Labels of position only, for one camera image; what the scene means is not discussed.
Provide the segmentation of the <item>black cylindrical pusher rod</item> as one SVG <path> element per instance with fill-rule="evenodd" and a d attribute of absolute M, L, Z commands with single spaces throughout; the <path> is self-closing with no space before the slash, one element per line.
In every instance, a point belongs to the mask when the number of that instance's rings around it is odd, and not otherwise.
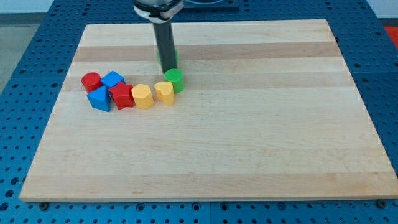
<path fill-rule="evenodd" d="M 177 68 L 177 56 L 174 45 L 171 21 L 161 24 L 153 24 L 157 48 L 160 57 L 162 72 Z"/>

